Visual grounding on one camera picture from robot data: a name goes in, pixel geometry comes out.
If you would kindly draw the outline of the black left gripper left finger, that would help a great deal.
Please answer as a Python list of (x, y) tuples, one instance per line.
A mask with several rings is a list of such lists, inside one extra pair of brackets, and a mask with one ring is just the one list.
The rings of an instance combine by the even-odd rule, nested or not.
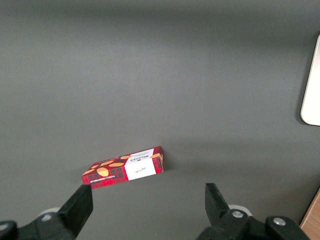
[(93, 211), (90, 185), (81, 185), (57, 212), (43, 213), (18, 227), (13, 220), (0, 222), (2, 240), (74, 240)]

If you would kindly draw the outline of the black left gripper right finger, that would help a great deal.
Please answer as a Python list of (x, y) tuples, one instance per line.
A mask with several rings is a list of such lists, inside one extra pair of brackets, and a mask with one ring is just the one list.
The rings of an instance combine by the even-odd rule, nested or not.
[(210, 226), (198, 240), (308, 240), (300, 226), (285, 216), (258, 221), (240, 208), (231, 208), (214, 183), (205, 184), (205, 211)]

